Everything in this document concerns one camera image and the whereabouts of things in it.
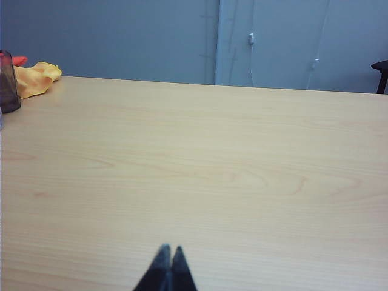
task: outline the dark plastic container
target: dark plastic container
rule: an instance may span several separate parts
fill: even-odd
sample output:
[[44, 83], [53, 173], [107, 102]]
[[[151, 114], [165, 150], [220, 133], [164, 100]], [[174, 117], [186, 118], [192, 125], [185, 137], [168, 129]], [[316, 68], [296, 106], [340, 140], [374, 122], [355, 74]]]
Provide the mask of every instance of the dark plastic container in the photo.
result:
[[0, 107], [2, 113], [20, 108], [12, 57], [6, 50], [0, 50]]

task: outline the cable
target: cable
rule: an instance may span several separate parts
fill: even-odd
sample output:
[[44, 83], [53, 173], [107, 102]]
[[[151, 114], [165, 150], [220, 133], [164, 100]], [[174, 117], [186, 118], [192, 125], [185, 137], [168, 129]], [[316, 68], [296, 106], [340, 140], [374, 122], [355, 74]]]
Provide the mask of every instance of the cable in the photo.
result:
[[331, 0], [327, 0], [325, 18], [323, 20], [323, 24], [322, 24], [322, 28], [321, 28], [321, 34], [319, 36], [319, 41], [318, 41], [318, 46], [316, 48], [316, 54], [315, 54], [314, 63], [312, 65], [312, 67], [311, 67], [311, 72], [310, 72], [309, 78], [307, 80], [306, 90], [310, 90], [310, 83], [311, 83], [311, 78], [312, 78], [312, 75], [313, 75], [313, 72], [314, 72], [314, 69], [315, 69], [315, 65], [319, 61], [319, 53], [320, 53], [320, 49], [321, 49], [323, 34], [324, 34], [325, 28], [326, 28], [327, 17], [329, 15], [330, 2], [331, 2]]
[[254, 46], [254, 36], [253, 36], [253, 29], [255, 28], [255, 0], [252, 0], [252, 28], [251, 28], [251, 39], [250, 39], [250, 66], [249, 66], [249, 73], [250, 73], [250, 80], [252, 82], [252, 87], [255, 86], [255, 80], [253, 78], [252, 73], [252, 67], [253, 67], [253, 46]]

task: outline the light wood tabletop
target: light wood tabletop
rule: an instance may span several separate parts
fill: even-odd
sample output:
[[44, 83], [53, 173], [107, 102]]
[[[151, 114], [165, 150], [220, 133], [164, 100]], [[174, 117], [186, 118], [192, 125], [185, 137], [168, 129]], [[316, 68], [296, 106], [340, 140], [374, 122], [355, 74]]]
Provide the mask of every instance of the light wood tabletop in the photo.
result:
[[64, 77], [4, 116], [2, 288], [388, 290], [388, 98]]

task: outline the black pointed object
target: black pointed object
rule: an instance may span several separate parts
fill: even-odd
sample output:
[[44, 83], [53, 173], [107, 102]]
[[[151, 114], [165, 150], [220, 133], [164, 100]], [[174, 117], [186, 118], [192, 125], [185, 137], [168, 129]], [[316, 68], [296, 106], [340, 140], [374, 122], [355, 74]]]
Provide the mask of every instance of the black pointed object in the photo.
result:
[[172, 259], [171, 271], [173, 273], [172, 290], [196, 291], [189, 265], [180, 246], [176, 248], [174, 258]]
[[170, 265], [170, 246], [163, 244], [133, 291], [197, 291], [182, 247]]
[[163, 244], [160, 248], [150, 267], [141, 278], [138, 285], [133, 291], [164, 291], [167, 282], [167, 273], [170, 270], [171, 251], [168, 244]]

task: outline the black chair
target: black chair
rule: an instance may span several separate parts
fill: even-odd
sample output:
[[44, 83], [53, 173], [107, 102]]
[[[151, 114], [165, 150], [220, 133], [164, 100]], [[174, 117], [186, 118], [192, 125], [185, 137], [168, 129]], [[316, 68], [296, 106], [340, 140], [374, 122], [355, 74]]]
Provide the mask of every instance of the black chair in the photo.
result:
[[380, 83], [378, 84], [377, 94], [384, 94], [388, 80], [388, 61], [377, 62], [376, 64], [371, 65], [371, 67], [381, 72], [381, 78]]

